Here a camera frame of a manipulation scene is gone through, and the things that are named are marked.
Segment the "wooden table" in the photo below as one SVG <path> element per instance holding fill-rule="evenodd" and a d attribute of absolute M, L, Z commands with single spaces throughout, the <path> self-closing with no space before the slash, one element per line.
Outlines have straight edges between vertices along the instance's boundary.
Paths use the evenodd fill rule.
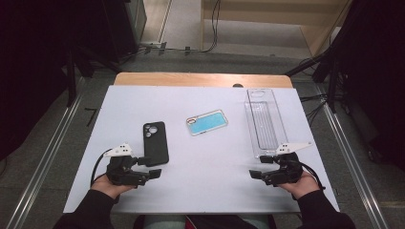
<path fill-rule="evenodd" d="M 119 73 L 115 85 L 291 88 L 286 75 L 239 73 Z"/>

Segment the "blue and orange phone case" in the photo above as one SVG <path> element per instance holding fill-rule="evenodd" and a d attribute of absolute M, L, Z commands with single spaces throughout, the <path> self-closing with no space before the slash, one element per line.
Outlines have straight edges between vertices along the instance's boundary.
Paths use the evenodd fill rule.
<path fill-rule="evenodd" d="M 188 117 L 185 121 L 191 135 L 201 135 L 225 127 L 227 118 L 222 110 Z"/>

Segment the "wooden shelf unit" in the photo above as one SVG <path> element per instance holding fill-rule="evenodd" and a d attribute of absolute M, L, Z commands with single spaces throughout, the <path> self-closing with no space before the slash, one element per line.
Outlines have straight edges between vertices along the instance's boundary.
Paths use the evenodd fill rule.
<path fill-rule="evenodd" d="M 216 52 L 315 56 L 352 0 L 201 0 L 200 47 Z"/>

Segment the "clear plastic tray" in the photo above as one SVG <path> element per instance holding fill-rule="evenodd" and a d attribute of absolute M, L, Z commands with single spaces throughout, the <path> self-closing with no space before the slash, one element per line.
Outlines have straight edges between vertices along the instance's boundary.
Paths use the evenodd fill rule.
<path fill-rule="evenodd" d="M 273 90 L 248 89 L 245 113 L 253 155 L 274 156 L 288 138 Z"/>

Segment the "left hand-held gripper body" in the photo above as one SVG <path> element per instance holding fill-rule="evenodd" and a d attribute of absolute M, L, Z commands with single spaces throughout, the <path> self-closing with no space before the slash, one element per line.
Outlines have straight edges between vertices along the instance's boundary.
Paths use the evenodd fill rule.
<path fill-rule="evenodd" d="M 135 172 L 132 167 L 138 164 L 138 157 L 128 143 L 122 143 L 104 153 L 110 158 L 106 175 L 115 185 L 144 185 L 149 180 L 149 173 Z"/>

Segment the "white board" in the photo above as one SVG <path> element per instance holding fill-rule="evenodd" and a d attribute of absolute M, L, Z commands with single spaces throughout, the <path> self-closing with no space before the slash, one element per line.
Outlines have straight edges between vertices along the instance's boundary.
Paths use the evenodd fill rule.
<path fill-rule="evenodd" d="M 251 178 L 250 170 L 272 171 L 252 151 L 243 88 L 112 86 L 65 205 L 76 209 L 86 195 L 92 174 L 102 174 L 106 150 L 127 142 L 143 153 L 145 123 L 165 124 L 169 161 L 161 175 L 121 195 L 114 210 L 134 214 L 266 214 L 295 213 L 298 206 L 281 188 Z M 191 135 L 186 119 L 222 110 L 228 124 Z"/>

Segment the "black cabinet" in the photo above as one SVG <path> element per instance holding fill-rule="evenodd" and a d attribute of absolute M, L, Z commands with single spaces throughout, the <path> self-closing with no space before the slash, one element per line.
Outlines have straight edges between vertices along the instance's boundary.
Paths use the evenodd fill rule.
<path fill-rule="evenodd" d="M 108 31 L 112 40 L 112 60 L 139 50 L 140 39 L 147 22 L 143 0 L 102 0 Z"/>

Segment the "black metal stand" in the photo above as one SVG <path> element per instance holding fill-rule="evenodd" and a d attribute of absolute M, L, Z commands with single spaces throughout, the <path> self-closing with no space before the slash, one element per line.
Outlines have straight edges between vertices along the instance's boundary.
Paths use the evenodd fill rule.
<path fill-rule="evenodd" d="M 311 77 L 312 81 L 314 83 L 322 83 L 326 78 L 329 79 L 327 103 L 331 111 L 335 113 L 335 94 L 339 74 L 339 63 L 336 59 L 334 48 L 328 48 L 319 55 L 304 60 L 297 67 L 287 71 L 285 75 L 291 77 L 314 65 L 316 65 L 316 69 Z"/>
<path fill-rule="evenodd" d="M 71 44 L 66 52 L 66 75 L 67 75 L 67 88 L 68 88 L 68 102 L 67 106 L 71 107 L 77 98 L 77 89 L 75 82 L 75 69 L 78 69 L 84 77 L 92 77 L 95 69 L 91 65 L 90 60 L 95 60 L 102 66 L 110 69 L 114 73 L 121 73 L 122 69 L 106 58 L 98 55 L 96 52 L 88 48 L 80 47 Z"/>

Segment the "person's right hand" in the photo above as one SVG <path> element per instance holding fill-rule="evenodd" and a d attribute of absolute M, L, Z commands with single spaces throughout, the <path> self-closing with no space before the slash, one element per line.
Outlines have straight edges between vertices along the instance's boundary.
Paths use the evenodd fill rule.
<path fill-rule="evenodd" d="M 279 187 L 291 193 L 296 199 L 319 190 L 317 181 L 308 172 L 304 172 L 297 182 L 279 184 Z"/>

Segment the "aluminium floor rail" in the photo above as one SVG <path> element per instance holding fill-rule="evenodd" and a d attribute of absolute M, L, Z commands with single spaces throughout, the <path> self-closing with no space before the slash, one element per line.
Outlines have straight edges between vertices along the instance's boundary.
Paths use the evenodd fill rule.
<path fill-rule="evenodd" d="M 383 216 L 379 203 L 375 198 L 373 190 L 369 182 L 366 180 L 361 166 L 355 157 L 352 146 L 344 133 L 337 114 L 332 112 L 328 103 L 323 106 L 323 110 L 335 135 L 343 158 L 348 166 L 360 199 L 372 223 L 373 229 L 390 229 L 387 220 L 385 220 Z"/>
<path fill-rule="evenodd" d="M 21 229 L 28 213 L 30 212 L 34 201 L 40 191 L 40 188 L 45 180 L 47 173 L 53 163 L 62 140 L 69 129 L 72 120 L 75 116 L 76 110 L 82 100 L 82 94 L 80 94 L 73 104 L 65 109 L 61 120 L 59 121 L 56 130 L 53 133 L 51 141 L 49 142 L 43 156 L 41 157 L 39 164 L 37 165 L 29 184 L 24 189 L 22 196 L 17 202 L 15 210 L 9 220 L 6 229 Z"/>

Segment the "black phone case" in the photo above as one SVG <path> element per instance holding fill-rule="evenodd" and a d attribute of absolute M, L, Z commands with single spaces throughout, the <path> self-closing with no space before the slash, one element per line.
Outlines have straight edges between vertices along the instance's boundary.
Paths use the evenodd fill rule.
<path fill-rule="evenodd" d="M 144 156 L 148 167 L 165 164 L 169 161 L 165 124 L 162 121 L 143 125 Z"/>

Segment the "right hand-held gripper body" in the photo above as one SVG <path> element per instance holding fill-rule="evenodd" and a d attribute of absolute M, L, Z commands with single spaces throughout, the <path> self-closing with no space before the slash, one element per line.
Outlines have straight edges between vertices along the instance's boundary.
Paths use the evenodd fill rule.
<path fill-rule="evenodd" d="M 273 155 L 273 163 L 278 164 L 279 169 L 263 172 L 262 181 L 266 185 L 273 185 L 274 187 L 283 183 L 297 182 L 303 173 L 303 168 L 296 152 L 309 146 L 311 146 L 310 142 L 282 143 Z"/>

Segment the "person's left hand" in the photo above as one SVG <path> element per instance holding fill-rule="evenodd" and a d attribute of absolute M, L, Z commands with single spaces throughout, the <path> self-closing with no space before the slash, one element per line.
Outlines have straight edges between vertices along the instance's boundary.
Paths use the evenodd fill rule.
<path fill-rule="evenodd" d="M 115 185 L 106 175 L 98 177 L 91 186 L 92 190 L 99 191 L 110 198 L 117 198 L 120 194 L 134 189 L 131 185 Z"/>

